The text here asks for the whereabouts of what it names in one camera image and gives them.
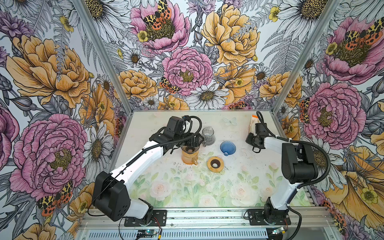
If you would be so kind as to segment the coffee filter pack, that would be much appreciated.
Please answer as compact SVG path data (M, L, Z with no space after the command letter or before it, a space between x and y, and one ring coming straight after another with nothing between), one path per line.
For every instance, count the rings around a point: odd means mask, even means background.
M256 134L256 124L260 123L260 119L256 115L252 115L250 123L249 123L249 133Z

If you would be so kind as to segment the orange glass carafe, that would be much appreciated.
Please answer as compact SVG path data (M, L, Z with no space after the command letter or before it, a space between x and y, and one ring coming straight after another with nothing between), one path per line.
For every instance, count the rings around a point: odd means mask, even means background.
M187 165L197 165L199 159L199 151L185 152L182 151L182 161Z

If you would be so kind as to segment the blue glass dripper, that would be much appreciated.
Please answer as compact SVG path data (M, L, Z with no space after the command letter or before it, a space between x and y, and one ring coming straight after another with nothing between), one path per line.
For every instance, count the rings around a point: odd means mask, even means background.
M227 157L227 156L233 155L236 152L237 148L233 142L224 141L220 145L220 150L223 153L223 155Z

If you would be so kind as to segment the clear grey glass dripper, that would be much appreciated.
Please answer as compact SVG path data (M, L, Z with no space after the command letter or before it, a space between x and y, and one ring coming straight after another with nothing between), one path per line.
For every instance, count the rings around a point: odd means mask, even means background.
M200 147L194 147L194 146L182 146L181 147L182 151L187 153L187 154L193 154L199 151Z

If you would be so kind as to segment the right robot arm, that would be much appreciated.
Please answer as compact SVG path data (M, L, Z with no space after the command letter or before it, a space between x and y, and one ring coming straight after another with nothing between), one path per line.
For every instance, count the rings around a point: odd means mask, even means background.
M275 193L267 198L263 210L247 210L250 225L290 225L291 201L303 184L310 183L319 175L313 146L308 142L270 136L267 127L262 123L255 124L255 132L248 134L246 143L253 147L254 153L271 150L280 154L281 172L284 177Z

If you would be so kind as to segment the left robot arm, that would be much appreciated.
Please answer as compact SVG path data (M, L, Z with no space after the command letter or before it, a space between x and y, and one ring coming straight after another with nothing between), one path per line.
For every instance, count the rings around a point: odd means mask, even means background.
M132 199L129 189L166 152L184 146L197 148L203 140L199 133L173 137L161 132L153 134L141 151L122 166L110 173L101 172L97 175L91 205L114 222L129 218L140 225L150 224L155 218L153 206L145 200Z

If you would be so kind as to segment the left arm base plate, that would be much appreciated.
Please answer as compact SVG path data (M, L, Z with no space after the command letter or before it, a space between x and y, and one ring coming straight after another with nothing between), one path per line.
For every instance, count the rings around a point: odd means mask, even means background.
M153 210L143 219L133 217L125 218L125 227L165 227L167 223L167 210Z

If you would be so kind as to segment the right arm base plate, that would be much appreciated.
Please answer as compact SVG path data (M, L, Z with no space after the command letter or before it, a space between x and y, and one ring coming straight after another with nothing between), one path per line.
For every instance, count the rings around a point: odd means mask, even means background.
M251 226L291 225L289 210L270 210L268 213L262 209L247 210Z

